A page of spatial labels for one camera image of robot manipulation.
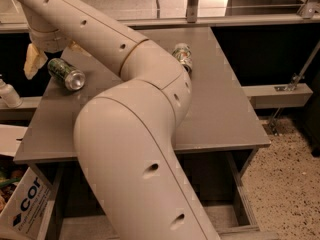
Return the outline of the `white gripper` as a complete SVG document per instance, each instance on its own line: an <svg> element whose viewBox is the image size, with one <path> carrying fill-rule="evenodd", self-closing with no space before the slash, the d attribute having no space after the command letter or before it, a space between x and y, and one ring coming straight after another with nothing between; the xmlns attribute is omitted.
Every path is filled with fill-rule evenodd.
<svg viewBox="0 0 320 240"><path fill-rule="evenodd" d="M67 38L60 30L53 32L39 32L30 30L31 42L27 47L24 74L31 80L48 60L44 52L57 53L63 51L68 45L72 51L88 56L89 53L76 42Z"/></svg>

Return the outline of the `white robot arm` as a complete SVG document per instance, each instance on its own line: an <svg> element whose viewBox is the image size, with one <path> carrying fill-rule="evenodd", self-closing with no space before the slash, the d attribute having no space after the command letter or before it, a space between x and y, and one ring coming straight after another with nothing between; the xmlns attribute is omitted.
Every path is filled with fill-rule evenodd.
<svg viewBox="0 0 320 240"><path fill-rule="evenodd" d="M74 125L80 167L120 240L220 240L173 150L192 96L183 66L80 0L18 1L122 80Z"/></svg>

